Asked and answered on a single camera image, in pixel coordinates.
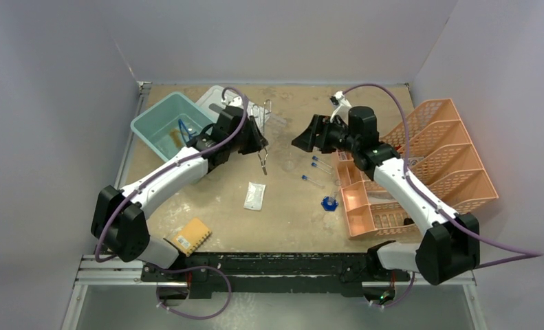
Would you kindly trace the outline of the white plastic bin lid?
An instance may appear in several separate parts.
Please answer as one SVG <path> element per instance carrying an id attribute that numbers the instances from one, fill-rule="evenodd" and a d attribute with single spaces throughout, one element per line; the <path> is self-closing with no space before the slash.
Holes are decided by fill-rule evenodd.
<path id="1" fill-rule="evenodd" d="M 223 89 L 222 86 L 214 85 L 195 102 L 212 122 L 217 121 L 218 115 L 226 105 L 224 99 L 221 97 Z M 248 115 L 253 116 L 257 122 L 257 126 L 261 128 L 270 119 L 271 110 L 249 100 Z"/>

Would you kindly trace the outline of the clear glass beaker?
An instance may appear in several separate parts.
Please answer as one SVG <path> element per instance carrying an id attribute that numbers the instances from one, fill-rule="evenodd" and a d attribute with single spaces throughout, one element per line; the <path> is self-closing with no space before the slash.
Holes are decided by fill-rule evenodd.
<path id="1" fill-rule="evenodd" d="M 282 163 L 281 168 L 287 173 L 292 172 L 296 168 L 295 161 L 287 159 Z"/>

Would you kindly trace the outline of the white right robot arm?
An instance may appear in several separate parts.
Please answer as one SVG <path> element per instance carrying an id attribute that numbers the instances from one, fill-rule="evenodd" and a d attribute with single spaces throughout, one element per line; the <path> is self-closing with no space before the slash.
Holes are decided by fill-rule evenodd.
<path id="1" fill-rule="evenodd" d="M 415 272 L 431 285 L 439 285 L 480 264 L 479 222 L 461 214 L 436 197 L 408 168 L 391 145 L 380 140 L 372 108 L 352 107 L 348 121 L 339 115 L 313 115 L 292 146 L 321 153 L 345 151 L 359 170 L 383 187 L 417 226 L 418 244 L 387 241 L 369 249 L 366 270 L 382 280 L 393 270 Z"/>

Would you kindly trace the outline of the metal crucible tongs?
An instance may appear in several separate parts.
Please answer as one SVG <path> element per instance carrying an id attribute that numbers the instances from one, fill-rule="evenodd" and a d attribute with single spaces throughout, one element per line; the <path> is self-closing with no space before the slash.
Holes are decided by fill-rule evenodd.
<path id="1" fill-rule="evenodd" d="M 268 141 L 265 138 L 265 123 L 271 114 L 272 114 L 272 101 L 270 99 L 265 100 L 261 106 L 255 105 L 252 108 L 252 116 L 259 130 L 259 139 L 260 139 L 260 145 L 261 145 L 259 151 L 257 152 L 257 156 L 259 158 L 261 169 L 264 175 L 268 174 L 268 171 L 266 168 L 266 161 L 269 154 L 267 149 Z"/>

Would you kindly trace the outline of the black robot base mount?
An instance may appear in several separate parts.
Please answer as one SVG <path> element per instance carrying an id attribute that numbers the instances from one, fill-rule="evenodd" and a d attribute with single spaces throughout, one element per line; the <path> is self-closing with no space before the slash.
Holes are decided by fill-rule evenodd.
<path id="1" fill-rule="evenodd" d="M 168 270 L 144 263 L 147 283 L 179 283 L 192 299 L 215 292 L 340 294 L 378 299 L 392 283 L 407 284 L 410 274 L 373 264 L 366 252 L 196 252 L 181 256 Z"/>

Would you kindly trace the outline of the blue safety glasses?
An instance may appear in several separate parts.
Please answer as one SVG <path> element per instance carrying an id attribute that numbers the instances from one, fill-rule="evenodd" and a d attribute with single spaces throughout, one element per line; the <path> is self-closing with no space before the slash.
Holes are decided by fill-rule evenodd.
<path id="1" fill-rule="evenodd" d="M 197 129 L 196 129 L 195 125 L 193 124 L 193 122 L 185 121 L 185 120 L 180 118 L 177 121 L 177 123 L 178 123 L 178 128 L 179 128 L 180 135 L 181 135 L 182 140 L 184 142 L 188 142 L 193 137 L 198 135 L 199 132 L 197 131 Z"/>

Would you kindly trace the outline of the white sealed packet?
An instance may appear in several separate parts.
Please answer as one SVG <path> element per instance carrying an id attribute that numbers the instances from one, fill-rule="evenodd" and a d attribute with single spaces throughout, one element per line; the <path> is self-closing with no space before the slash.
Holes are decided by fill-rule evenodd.
<path id="1" fill-rule="evenodd" d="M 250 182 L 243 207 L 247 210 L 261 210 L 266 185 Z"/>

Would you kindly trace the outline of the aluminium table edge rail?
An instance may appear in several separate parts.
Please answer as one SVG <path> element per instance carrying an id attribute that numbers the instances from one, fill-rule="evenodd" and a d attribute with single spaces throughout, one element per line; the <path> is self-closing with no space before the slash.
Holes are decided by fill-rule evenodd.
<path id="1" fill-rule="evenodd" d="M 135 117 L 137 117 L 140 113 L 142 113 L 144 111 L 144 107 L 145 107 L 145 104 L 147 102 L 147 98 L 150 94 L 150 90 L 153 86 L 153 83 L 152 82 L 142 82 L 142 81 L 139 81 L 139 86 L 140 86 L 140 94 L 139 94 L 139 97 L 138 97 L 138 103 L 137 103 L 137 107 L 135 108 L 135 111 L 134 111 L 134 114 L 133 115 L 130 115 L 128 117 L 128 120 L 127 120 L 127 133 L 128 133 L 128 136 L 127 136 L 127 141 L 126 141 L 126 145 L 125 145 L 125 148 L 124 148 L 124 153 L 122 155 L 122 160 L 121 160 L 121 163 L 120 163 L 120 166 L 118 168 L 118 173 L 116 175 L 116 180 L 113 184 L 113 187 L 114 188 L 118 188 L 118 187 L 121 187 L 122 185 L 122 182 L 123 182 L 123 179 L 125 177 L 125 173 L 127 172 L 127 164 L 129 163 L 129 153 L 130 153 L 130 148 L 131 148 L 131 145 L 133 143 L 133 132 L 131 130 L 131 122 L 133 121 L 133 119 Z"/>

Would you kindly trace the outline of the teal plastic bin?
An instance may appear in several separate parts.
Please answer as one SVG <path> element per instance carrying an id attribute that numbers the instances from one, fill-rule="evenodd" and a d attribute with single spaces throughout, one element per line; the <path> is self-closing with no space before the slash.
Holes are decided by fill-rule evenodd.
<path id="1" fill-rule="evenodd" d="M 167 162 L 181 149 L 174 145 L 168 135 L 173 129 L 179 130 L 177 121 L 180 118 L 193 122 L 199 133 L 213 123 L 187 96 L 173 92 L 135 117 L 131 130 L 161 160 Z"/>

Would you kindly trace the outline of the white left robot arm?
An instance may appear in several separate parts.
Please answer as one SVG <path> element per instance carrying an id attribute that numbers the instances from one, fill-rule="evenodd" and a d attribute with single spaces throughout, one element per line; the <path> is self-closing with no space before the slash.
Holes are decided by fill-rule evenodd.
<path id="1" fill-rule="evenodd" d="M 165 239 L 152 237 L 146 220 L 175 193 L 227 162 L 231 153 L 263 150 L 268 145 L 263 124 L 264 112 L 252 115 L 228 105 L 216 122 L 192 136 L 174 157 L 146 177 L 122 188 L 104 187 L 91 225 L 98 239 L 95 253 L 106 247 L 124 262 L 140 260 L 158 266 L 168 281 L 183 277 L 185 262 L 178 258 L 179 250 Z"/>

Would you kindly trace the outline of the blue base small flask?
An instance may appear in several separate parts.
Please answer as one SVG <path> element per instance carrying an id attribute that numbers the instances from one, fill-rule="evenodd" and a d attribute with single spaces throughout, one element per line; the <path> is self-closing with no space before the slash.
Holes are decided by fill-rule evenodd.
<path id="1" fill-rule="evenodd" d="M 326 212 L 334 212 L 338 207 L 338 201 L 332 196 L 324 197 L 320 204 Z"/>

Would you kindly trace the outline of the orange mesh file rack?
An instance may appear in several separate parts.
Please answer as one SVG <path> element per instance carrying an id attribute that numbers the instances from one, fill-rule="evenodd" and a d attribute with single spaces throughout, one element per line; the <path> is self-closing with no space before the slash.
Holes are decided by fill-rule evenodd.
<path id="1" fill-rule="evenodd" d="M 459 213 L 472 212 L 498 199 L 483 162 L 451 99 L 427 100 L 406 117 L 410 169 L 439 198 Z M 351 239 L 412 239 L 416 225 L 386 190 L 371 181 L 339 151 L 336 175 Z"/>

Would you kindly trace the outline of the aluminium front frame rail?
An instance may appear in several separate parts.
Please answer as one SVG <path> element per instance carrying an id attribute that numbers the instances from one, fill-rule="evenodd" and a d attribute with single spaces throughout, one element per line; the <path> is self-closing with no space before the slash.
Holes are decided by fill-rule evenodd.
<path id="1" fill-rule="evenodd" d="M 384 298 L 386 290 L 427 282 L 407 272 L 378 270 L 363 253 L 243 253 L 198 252 L 178 259 L 167 271 L 140 261 L 97 263 L 84 255 L 78 266 L 63 329 L 77 329 L 87 292 L 95 286 L 166 287 L 191 298 L 209 298 L 215 292 L 276 294 L 340 294 Z"/>

